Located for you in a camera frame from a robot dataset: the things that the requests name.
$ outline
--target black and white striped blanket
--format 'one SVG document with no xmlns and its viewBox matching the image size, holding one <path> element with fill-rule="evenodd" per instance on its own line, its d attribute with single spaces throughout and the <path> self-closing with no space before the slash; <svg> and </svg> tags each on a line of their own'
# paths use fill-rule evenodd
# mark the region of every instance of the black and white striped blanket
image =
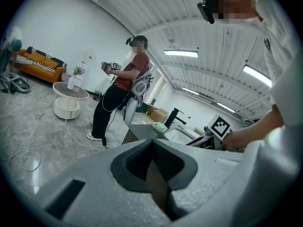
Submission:
<svg viewBox="0 0 303 227">
<path fill-rule="evenodd" d="M 24 64 L 24 65 L 35 65 L 35 66 L 38 66 L 38 67 L 42 68 L 43 70 L 46 70 L 46 71 L 49 71 L 49 72 L 52 72 L 52 73 L 54 73 L 56 71 L 56 70 L 53 70 L 53 69 L 49 68 L 48 66 L 42 65 L 42 64 L 40 64 L 38 62 L 35 62 L 33 60 L 29 60 L 29 59 L 27 59 L 26 57 L 24 57 L 22 55 L 17 55 L 16 62 L 19 63 L 19 64 Z"/>
</svg>

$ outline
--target potted plant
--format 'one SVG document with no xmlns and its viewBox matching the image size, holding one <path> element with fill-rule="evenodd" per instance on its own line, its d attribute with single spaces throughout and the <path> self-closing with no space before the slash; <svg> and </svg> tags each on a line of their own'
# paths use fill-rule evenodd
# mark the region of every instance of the potted plant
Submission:
<svg viewBox="0 0 303 227">
<path fill-rule="evenodd" d="M 74 84 L 75 84 L 75 79 L 76 79 L 76 76 L 79 75 L 83 75 L 85 73 L 85 69 L 82 68 L 82 67 L 75 67 L 73 70 L 72 70 L 72 75 L 71 75 L 71 78 L 68 82 L 68 85 L 67 85 L 67 88 L 68 89 L 73 89 L 74 88 Z"/>
</svg>

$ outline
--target red t-shirt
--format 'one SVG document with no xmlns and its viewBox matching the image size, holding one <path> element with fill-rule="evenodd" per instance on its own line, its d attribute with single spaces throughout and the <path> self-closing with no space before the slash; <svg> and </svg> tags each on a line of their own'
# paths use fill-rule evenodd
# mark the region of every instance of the red t-shirt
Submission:
<svg viewBox="0 0 303 227">
<path fill-rule="evenodd" d="M 133 66 L 135 66 L 136 69 L 140 71 L 139 75 L 137 76 L 137 78 L 139 78 L 147 71 L 149 62 L 150 59 L 145 53 L 142 52 L 136 54 L 134 59 L 125 67 L 123 71 L 132 70 Z M 114 85 L 122 90 L 130 91 L 133 85 L 133 80 L 118 77 L 114 81 Z"/>
</svg>

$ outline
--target sink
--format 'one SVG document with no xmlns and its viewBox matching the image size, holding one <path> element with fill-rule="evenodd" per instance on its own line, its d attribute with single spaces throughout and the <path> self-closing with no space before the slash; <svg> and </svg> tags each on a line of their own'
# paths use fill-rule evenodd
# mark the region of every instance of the sink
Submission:
<svg viewBox="0 0 303 227">
<path fill-rule="evenodd" d="M 182 145 L 186 145 L 192 141 L 192 139 L 190 137 L 188 137 L 187 135 L 185 135 L 178 129 L 173 129 L 173 130 L 167 131 L 164 133 L 164 136 L 169 141 L 172 141 L 172 142 L 175 142 L 178 144 L 182 144 Z"/>
</svg>

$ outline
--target faucet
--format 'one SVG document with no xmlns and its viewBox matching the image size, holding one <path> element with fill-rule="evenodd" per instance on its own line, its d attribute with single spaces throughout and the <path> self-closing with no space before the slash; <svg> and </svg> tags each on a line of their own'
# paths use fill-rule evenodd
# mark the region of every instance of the faucet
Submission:
<svg viewBox="0 0 303 227">
<path fill-rule="evenodd" d="M 171 125 L 172 125 L 172 123 L 173 123 L 173 121 L 174 121 L 175 119 L 179 120 L 179 121 L 182 122 L 183 124 L 186 124 L 186 122 L 184 122 L 183 120 L 181 120 L 180 118 L 177 117 L 177 114 L 178 114 L 179 112 L 183 113 L 183 112 L 180 111 L 179 109 L 174 108 L 174 110 L 170 113 L 168 119 L 166 120 L 166 122 L 165 122 L 165 124 L 164 124 L 168 129 L 171 127 Z"/>
</svg>

